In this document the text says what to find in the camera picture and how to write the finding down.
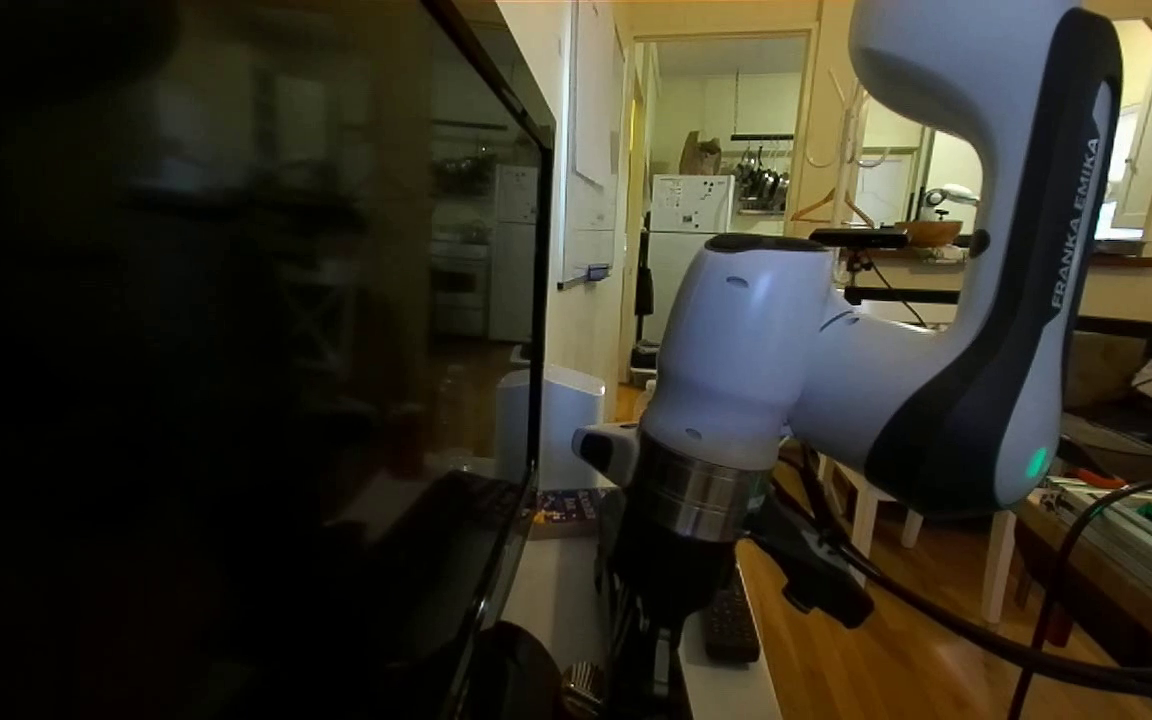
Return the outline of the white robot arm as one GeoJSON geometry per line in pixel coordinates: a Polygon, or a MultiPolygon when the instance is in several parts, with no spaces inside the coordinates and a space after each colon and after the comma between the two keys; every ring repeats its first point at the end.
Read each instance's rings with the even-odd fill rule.
{"type": "Polygon", "coordinates": [[[689,714],[679,637],[743,541],[784,570],[793,604],[868,622],[842,541],[771,493],[784,443],[918,517],[1012,509],[1057,459],[1119,119],[1115,26],[1080,0],[854,0],[848,55],[873,100],[981,161],[952,321],[915,324],[915,289],[837,277],[907,249],[905,227],[719,234],[693,257],[638,423],[577,436],[625,490],[604,720],[689,714]]]}

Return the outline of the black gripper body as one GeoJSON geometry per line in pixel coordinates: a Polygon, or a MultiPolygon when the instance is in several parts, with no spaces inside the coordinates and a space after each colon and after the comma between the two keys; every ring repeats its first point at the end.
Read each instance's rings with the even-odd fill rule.
{"type": "Polygon", "coordinates": [[[704,546],[625,509],[610,532],[610,645],[604,720],[693,720],[685,687],[685,623],[698,622],[698,655],[752,669],[759,641],[732,546],[704,546]]]}

